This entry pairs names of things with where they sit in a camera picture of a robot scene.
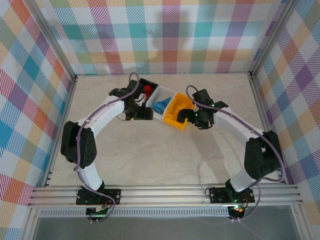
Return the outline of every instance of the white floor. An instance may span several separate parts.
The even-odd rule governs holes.
[[[224,101],[233,111],[262,128],[244,73],[155,74],[141,77],[185,94],[186,86],[206,88],[212,99]],[[114,88],[124,88],[127,75],[80,76],[68,115],[76,122],[92,112]],[[106,185],[224,183],[243,168],[244,147],[217,126],[198,130],[191,124],[181,131],[157,119],[113,119],[96,139],[95,164]],[[74,165],[60,153],[51,186],[80,185]]]

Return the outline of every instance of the beige surface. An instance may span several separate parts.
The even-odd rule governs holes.
[[[239,116],[262,128],[246,74],[155,74],[141,77],[174,91],[206,88]],[[80,76],[68,120],[76,122],[105,100],[109,91],[128,84],[127,75]],[[217,126],[181,131],[157,119],[113,119],[96,139],[95,164],[106,185],[224,183],[243,167],[245,149]],[[50,185],[79,185],[74,165],[59,153]]]

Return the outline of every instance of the vent grille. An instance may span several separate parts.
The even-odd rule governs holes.
[[[116,208],[111,217],[224,217],[228,215],[225,206],[206,207],[121,207]],[[79,218],[87,217],[86,208],[43,208],[40,218]]]

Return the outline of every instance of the yellow bin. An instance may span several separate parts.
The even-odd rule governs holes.
[[[184,123],[177,122],[178,113],[182,109],[193,110],[194,108],[194,103],[186,95],[178,92],[165,111],[163,121],[178,129],[183,130],[187,125],[187,119],[185,119]]]

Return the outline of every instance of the red object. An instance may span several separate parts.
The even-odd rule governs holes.
[[[150,87],[150,85],[145,85],[144,86],[144,94],[145,94],[146,99],[148,99],[150,97],[151,93],[152,93],[152,88]]]

